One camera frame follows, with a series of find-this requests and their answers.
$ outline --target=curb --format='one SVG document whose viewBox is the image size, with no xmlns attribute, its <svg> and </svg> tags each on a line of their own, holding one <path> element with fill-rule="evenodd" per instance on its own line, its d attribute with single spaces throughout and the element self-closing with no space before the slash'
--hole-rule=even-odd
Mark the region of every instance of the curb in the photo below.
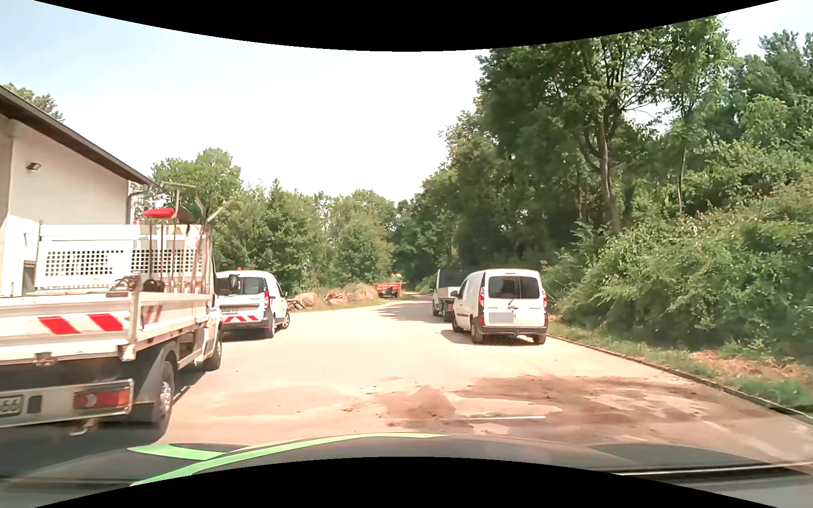
<svg viewBox="0 0 813 508">
<path fill-rule="evenodd" d="M 796 419 L 798 421 L 801 421 L 802 423 L 806 423 L 808 425 L 813 426 L 813 416 L 808 415 L 807 413 L 804 413 L 802 411 L 793 410 L 792 408 L 787 408 L 786 406 L 782 406 L 782 405 L 780 405 L 780 404 L 778 404 L 776 402 L 773 402 L 772 400 L 768 400 L 767 398 L 755 397 L 754 395 L 749 395 L 748 393 L 745 393 L 744 391 L 739 391 L 738 389 L 733 389 L 733 388 L 730 388 L 729 386 L 723 386 L 722 384 L 720 384 L 718 382 L 710 381 L 710 380 L 707 380 L 707 379 L 699 377 L 699 376 L 695 376 L 695 375 L 690 374 L 690 373 L 684 373 L 683 371 L 680 371 L 678 369 L 674 369 L 673 367 L 667 367 L 665 365 L 660 365 L 660 364 L 651 364 L 650 362 L 646 362 L 645 360 L 642 360 L 640 358 L 636 358 L 634 356 L 628 356 L 626 354 L 622 354 L 622 353 L 619 353 L 619 352 L 614 352 L 614 351 L 611 351 L 609 349 L 604 349 L 604 348 L 601 348 L 601 347 L 593 346 L 593 345 L 587 344 L 585 342 L 574 341 L 574 340 L 571 340 L 571 339 L 567 339 L 565 337 L 559 337 L 557 335 L 551 335 L 550 333 L 548 333 L 548 337 L 551 337 L 553 339 L 557 339 L 559 341 L 569 342 L 570 344 L 580 345 L 580 346 L 586 347 L 588 349 L 593 349 L 594 351 L 610 354 L 611 356 L 617 356 L 619 358 L 623 358 L 624 360 L 629 360 L 630 362 L 635 362 L 636 364 L 647 365 L 647 366 L 651 367 L 652 369 L 658 369 L 659 371 L 663 371 L 665 373 L 670 373 L 670 374 L 672 374 L 674 376 L 679 376 L 679 377 L 681 377 L 683 379 L 687 379 L 689 381 L 694 381 L 694 382 L 696 382 L 698 384 L 703 384 L 703 385 L 706 385 L 706 386 L 710 386 L 711 388 L 718 389 L 720 391 L 729 393 L 730 395 L 733 395 L 733 396 L 738 397 L 738 398 L 742 398 L 744 400 L 748 400 L 749 402 L 751 402 L 753 404 L 757 404 L 759 406 L 762 406 L 763 408 L 767 408 L 768 410 L 776 411 L 776 412 L 781 413 L 783 415 L 786 415 L 788 417 L 793 417 L 794 419 Z"/>
</svg>

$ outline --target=white car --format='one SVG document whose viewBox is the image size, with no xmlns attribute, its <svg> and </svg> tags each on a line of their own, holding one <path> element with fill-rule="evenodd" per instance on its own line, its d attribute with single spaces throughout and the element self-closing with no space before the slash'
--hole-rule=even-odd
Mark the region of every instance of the white car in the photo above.
<svg viewBox="0 0 813 508">
<path fill-rule="evenodd" d="M 274 275 L 262 270 L 215 274 L 221 312 L 220 331 L 262 330 L 265 337 L 290 326 L 287 295 Z"/>
<path fill-rule="evenodd" d="M 469 331 L 473 343 L 486 335 L 528 335 L 544 343 L 548 295 L 535 270 L 488 269 L 470 273 L 454 301 L 455 332 Z"/>
</svg>

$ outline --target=van rear window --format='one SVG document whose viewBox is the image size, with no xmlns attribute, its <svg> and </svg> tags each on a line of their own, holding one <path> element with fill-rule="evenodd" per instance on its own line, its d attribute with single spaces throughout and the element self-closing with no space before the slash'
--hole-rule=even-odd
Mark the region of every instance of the van rear window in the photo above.
<svg viewBox="0 0 813 508">
<path fill-rule="evenodd" d="M 260 294 L 265 293 L 268 283 L 262 277 L 241 277 L 240 288 L 241 294 Z M 228 293 L 228 278 L 215 279 L 215 292 L 218 294 Z"/>
<path fill-rule="evenodd" d="M 534 277 L 496 276 L 488 279 L 488 297 L 537 300 L 541 297 L 538 280 Z"/>
</svg>

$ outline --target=asphalt road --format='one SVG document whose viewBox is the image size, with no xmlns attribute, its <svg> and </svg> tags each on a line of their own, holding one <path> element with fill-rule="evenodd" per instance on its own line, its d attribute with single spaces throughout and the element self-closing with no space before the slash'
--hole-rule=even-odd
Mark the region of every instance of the asphalt road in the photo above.
<svg viewBox="0 0 813 508">
<path fill-rule="evenodd" d="M 256 445 L 423 430 L 596 444 L 649 441 L 813 459 L 813 427 L 671 374 L 549 338 L 472 344 L 427 298 L 294 314 L 228 336 L 221 369 L 181 377 L 168 432 L 0 443 L 0 475 L 146 442 Z"/>
</svg>

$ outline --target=van rear door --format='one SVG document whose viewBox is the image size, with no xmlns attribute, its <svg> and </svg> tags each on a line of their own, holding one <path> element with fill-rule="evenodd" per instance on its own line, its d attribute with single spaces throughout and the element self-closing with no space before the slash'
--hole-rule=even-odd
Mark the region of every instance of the van rear door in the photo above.
<svg viewBox="0 0 813 508">
<path fill-rule="evenodd" d="M 267 298 L 267 281 L 262 277 L 240 277 L 239 280 L 239 293 L 224 296 L 219 300 L 222 321 L 225 323 L 262 321 L 270 304 Z M 224 278 L 223 285 L 226 285 L 227 281 L 227 278 Z"/>
<path fill-rule="evenodd" d="M 485 311 L 488 326 L 544 326 L 545 299 L 541 280 L 522 272 L 503 272 L 488 277 Z"/>
</svg>

